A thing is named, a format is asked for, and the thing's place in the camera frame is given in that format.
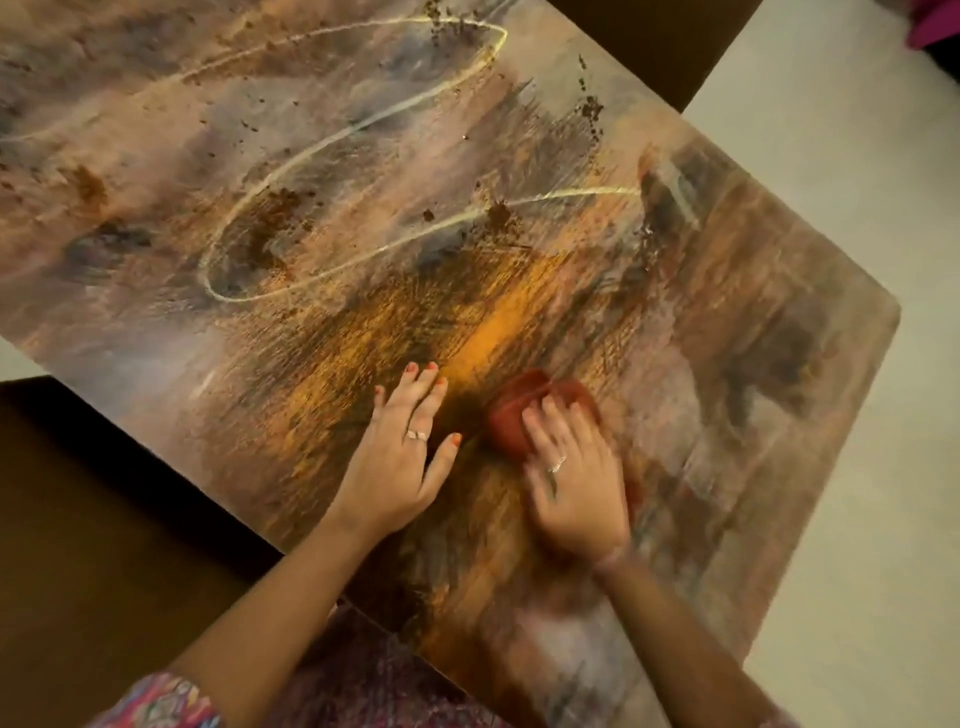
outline forearm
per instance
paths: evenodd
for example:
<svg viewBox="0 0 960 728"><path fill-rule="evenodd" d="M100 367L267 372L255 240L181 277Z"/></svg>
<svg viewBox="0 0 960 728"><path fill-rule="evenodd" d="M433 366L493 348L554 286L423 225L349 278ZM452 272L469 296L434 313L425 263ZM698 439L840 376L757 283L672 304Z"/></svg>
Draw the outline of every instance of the forearm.
<svg viewBox="0 0 960 728"><path fill-rule="evenodd" d="M674 728L759 728L763 691L639 557L598 576Z"/></svg>
<svg viewBox="0 0 960 728"><path fill-rule="evenodd" d="M324 518L173 663L230 728L258 725L370 550Z"/></svg>

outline dark table surface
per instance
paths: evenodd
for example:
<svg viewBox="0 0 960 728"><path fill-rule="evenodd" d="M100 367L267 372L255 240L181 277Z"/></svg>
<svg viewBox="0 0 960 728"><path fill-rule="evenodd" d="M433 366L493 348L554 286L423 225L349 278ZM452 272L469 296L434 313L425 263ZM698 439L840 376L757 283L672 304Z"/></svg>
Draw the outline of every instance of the dark table surface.
<svg viewBox="0 0 960 728"><path fill-rule="evenodd" d="M638 548L746 654L899 307L562 15L24 0L0 39L0 334L282 549L436 360L462 455L350 597L518 724L637 725L481 432L507 376L578 377Z"/></svg>

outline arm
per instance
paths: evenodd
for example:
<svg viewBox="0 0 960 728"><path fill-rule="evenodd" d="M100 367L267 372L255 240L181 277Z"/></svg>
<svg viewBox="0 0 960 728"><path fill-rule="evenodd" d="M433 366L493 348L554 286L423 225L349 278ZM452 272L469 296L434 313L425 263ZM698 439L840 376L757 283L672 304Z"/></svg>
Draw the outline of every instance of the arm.
<svg viewBox="0 0 960 728"><path fill-rule="evenodd" d="M200 686L230 728L259 725L340 592L384 536L422 512L453 465L460 435L448 437L429 468L426 442L446 393L437 366L407 367L373 416L336 498L314 530L174 661Z"/></svg>
<svg viewBox="0 0 960 728"><path fill-rule="evenodd" d="M676 728L757 728L780 714L690 608L638 557L597 576Z"/></svg>
<svg viewBox="0 0 960 728"><path fill-rule="evenodd" d="M590 416L547 399L523 421L539 456L526 468L537 521L594 565L671 725L759 728L776 720L776 706L736 660L631 554L621 464Z"/></svg>

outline white floor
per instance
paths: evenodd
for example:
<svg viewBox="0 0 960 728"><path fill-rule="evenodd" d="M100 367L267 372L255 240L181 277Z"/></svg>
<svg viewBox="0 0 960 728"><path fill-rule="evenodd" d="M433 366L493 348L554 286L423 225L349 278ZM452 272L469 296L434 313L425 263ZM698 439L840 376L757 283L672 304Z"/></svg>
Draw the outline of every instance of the white floor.
<svg viewBox="0 0 960 728"><path fill-rule="evenodd" d="M960 726L960 86L872 0L764 0L686 118L900 332L748 661L806 726Z"/></svg>

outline left hand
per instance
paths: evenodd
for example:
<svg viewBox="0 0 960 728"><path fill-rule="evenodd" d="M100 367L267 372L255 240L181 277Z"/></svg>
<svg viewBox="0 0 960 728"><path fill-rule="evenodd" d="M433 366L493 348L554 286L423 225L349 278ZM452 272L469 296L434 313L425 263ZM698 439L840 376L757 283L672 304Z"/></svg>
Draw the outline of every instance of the left hand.
<svg viewBox="0 0 960 728"><path fill-rule="evenodd" d="M458 433L443 441L425 468L426 438L446 395L447 381L439 373L433 362L422 372L411 362L389 399L383 387L375 389L370 425L327 510L328 517L355 530L369 546L422 513L453 467Z"/></svg>

